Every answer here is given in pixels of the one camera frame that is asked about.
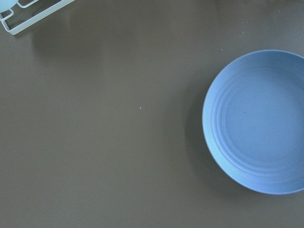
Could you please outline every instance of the table surface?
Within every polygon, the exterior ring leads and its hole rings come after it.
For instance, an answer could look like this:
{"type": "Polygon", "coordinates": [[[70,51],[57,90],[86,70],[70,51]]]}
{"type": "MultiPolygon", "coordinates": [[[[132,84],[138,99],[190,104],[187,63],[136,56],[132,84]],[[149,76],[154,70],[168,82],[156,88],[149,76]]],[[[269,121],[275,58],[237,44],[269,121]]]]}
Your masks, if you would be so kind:
{"type": "Polygon", "coordinates": [[[0,227],[302,228],[304,192],[231,180],[201,111],[233,59],[304,55],[303,3],[77,0],[0,28],[0,227]]]}

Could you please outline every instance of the plate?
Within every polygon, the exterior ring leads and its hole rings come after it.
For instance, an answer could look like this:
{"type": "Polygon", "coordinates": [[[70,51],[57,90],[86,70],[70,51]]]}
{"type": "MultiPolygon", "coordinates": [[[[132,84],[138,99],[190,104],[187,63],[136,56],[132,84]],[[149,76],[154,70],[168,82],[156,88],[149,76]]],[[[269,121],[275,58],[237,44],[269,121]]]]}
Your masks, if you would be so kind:
{"type": "Polygon", "coordinates": [[[10,8],[12,8],[14,5],[16,5],[18,0],[1,0],[0,2],[0,12],[3,13],[10,8]]]}
{"type": "Polygon", "coordinates": [[[207,146],[239,184],[267,194],[304,189],[304,58],[246,54],[212,82],[203,106],[207,146]]]}

